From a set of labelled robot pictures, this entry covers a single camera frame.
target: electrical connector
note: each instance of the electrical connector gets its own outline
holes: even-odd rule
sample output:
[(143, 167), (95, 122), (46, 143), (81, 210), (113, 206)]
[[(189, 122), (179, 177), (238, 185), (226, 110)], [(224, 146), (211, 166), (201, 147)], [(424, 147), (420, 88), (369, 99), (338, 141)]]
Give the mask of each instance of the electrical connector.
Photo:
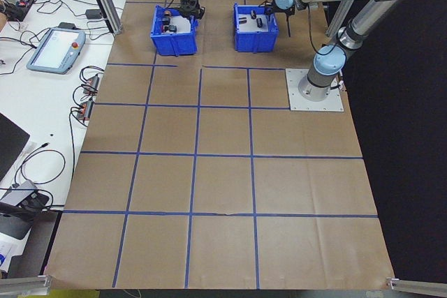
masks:
[(93, 105), (94, 105), (94, 101), (92, 98), (90, 98), (85, 103), (81, 104), (80, 110), (79, 110), (78, 114), (76, 115), (76, 118), (78, 120), (82, 120), (82, 121), (89, 121), (91, 112), (93, 111)]
[(86, 82), (84, 87), (84, 94), (87, 94), (89, 96), (94, 96), (98, 93), (98, 87), (99, 87), (99, 76), (95, 75), (91, 78), (89, 78)]
[(101, 10), (98, 9), (90, 9), (85, 11), (85, 16), (87, 19), (102, 19), (103, 14), (101, 13)]

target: blue plastic bin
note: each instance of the blue plastic bin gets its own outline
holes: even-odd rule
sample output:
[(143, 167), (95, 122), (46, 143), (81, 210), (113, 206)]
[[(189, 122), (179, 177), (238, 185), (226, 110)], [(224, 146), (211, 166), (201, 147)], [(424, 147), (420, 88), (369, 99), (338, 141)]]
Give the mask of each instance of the blue plastic bin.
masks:
[[(169, 9), (173, 16), (180, 15), (177, 10)], [(197, 52), (196, 27), (198, 21), (193, 17), (189, 19), (191, 31), (189, 33), (162, 33), (161, 18), (165, 8), (155, 5), (154, 19), (152, 20), (151, 39), (155, 48), (163, 56), (192, 55)]]
[(251, 10), (257, 15), (264, 14), (264, 7), (234, 5), (235, 49), (238, 52), (271, 52), (279, 33), (276, 17), (271, 14), (268, 31), (240, 31), (239, 14), (250, 17)]

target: blue tape line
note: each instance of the blue tape line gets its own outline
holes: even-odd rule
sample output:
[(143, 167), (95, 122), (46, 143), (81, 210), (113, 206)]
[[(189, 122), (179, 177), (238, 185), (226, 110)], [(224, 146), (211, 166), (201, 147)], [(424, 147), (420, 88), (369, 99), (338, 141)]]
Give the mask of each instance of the blue tape line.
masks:
[(189, 222), (188, 222), (188, 245), (186, 247), (186, 269), (184, 275), (184, 288), (189, 286), (189, 261), (191, 259), (191, 235), (193, 227), (193, 206), (194, 206), (194, 186), (196, 185), (196, 166), (197, 166), (197, 152), (198, 152), (198, 139), (200, 128), (200, 102), (202, 94), (202, 77), (203, 69), (200, 69), (199, 81), (198, 81), (198, 100), (197, 100), (197, 119), (196, 119), (196, 143), (194, 144), (194, 160), (193, 160), (193, 172), (191, 180), (191, 197), (189, 200)]
[(166, 67), (166, 68), (177, 68), (173, 64), (137, 64), (137, 63), (107, 63), (108, 66), (155, 66), (155, 67)]
[(158, 4), (160, 1), (126, 1), (126, 3), (154, 3)]
[[(156, 62), (156, 54), (154, 55), (153, 63), (155, 64), (155, 62)], [(149, 102), (149, 97), (150, 97), (151, 88), (152, 88), (152, 80), (154, 79), (154, 72), (155, 72), (155, 67), (152, 67), (151, 79), (149, 81), (149, 87), (147, 88), (146, 103)], [(141, 123), (140, 137), (138, 139), (138, 148), (137, 148), (137, 153), (135, 155), (135, 163), (133, 164), (132, 180), (131, 180), (131, 185), (130, 185), (130, 188), (129, 188), (129, 194), (127, 196), (126, 212), (129, 211), (129, 208), (131, 206), (133, 184), (135, 182), (135, 176), (136, 176), (136, 170), (137, 170), (137, 166), (138, 166), (138, 160), (140, 158), (139, 152), (141, 150), (142, 137), (143, 137), (143, 133), (144, 133), (144, 130), (145, 130), (147, 110), (148, 110), (148, 107), (146, 106), (145, 107), (145, 111), (143, 113), (142, 123)], [(123, 224), (121, 240), (120, 240), (120, 243), (119, 243), (118, 256), (117, 256), (117, 265), (115, 267), (115, 275), (113, 276), (112, 288), (116, 287), (116, 284), (117, 284), (117, 281), (118, 281), (119, 265), (121, 264), (121, 254), (122, 254), (122, 249), (123, 249), (123, 245), (124, 245), (124, 236), (126, 235), (127, 218), (128, 218), (128, 214), (126, 213), (124, 215), (124, 224)]]
[(203, 68), (209, 69), (242, 69), (242, 70), (285, 70), (285, 68), (257, 68), (250, 66), (203, 66)]
[[(171, 105), (171, 104), (143, 104), (143, 103), (102, 103), (98, 102), (95, 103), (95, 105), (104, 105), (104, 106), (140, 106), (140, 107), (173, 107), (173, 108), (197, 108), (199, 106), (197, 105)], [(200, 108), (215, 108), (215, 109), (228, 109), (228, 110), (289, 110), (289, 107), (263, 107), (263, 106), (257, 106), (257, 107), (249, 107), (249, 106), (220, 106), (220, 105), (203, 105), (200, 106)]]
[(166, 212), (166, 211), (119, 211), (119, 210), (88, 210), (65, 209), (65, 214), (121, 214), (132, 216), (237, 216), (256, 218), (372, 218), (378, 219), (377, 214), (294, 214), (294, 213), (214, 213), (214, 212)]
[[(105, 154), (105, 155), (146, 155), (146, 156), (194, 156), (197, 157), (233, 157), (233, 158), (251, 158), (252, 155), (246, 154), (190, 154), (190, 153), (151, 153), (145, 151), (98, 151), (83, 150), (81, 154)], [(253, 158), (278, 158), (291, 160), (362, 160), (362, 156), (285, 156), (285, 155), (253, 155)]]
[[(247, 88), (248, 101), (251, 107), (251, 89), (250, 89), (250, 70), (247, 69)], [(256, 289), (260, 289), (259, 280), (259, 251), (258, 251), (258, 221), (256, 220), (256, 189), (254, 179), (254, 145), (253, 145), (253, 119), (251, 115), (251, 108), (249, 109), (249, 132), (250, 132), (250, 166), (251, 166), (251, 196), (253, 198), (253, 225), (254, 225), (254, 261), (256, 271)]]

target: black background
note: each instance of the black background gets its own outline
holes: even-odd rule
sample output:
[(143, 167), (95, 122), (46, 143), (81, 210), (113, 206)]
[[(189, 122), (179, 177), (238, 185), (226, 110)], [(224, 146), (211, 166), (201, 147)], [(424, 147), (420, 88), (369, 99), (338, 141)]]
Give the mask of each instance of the black background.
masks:
[(446, 48), (447, 0), (405, 0), (344, 69), (390, 259), (408, 281), (447, 283)]

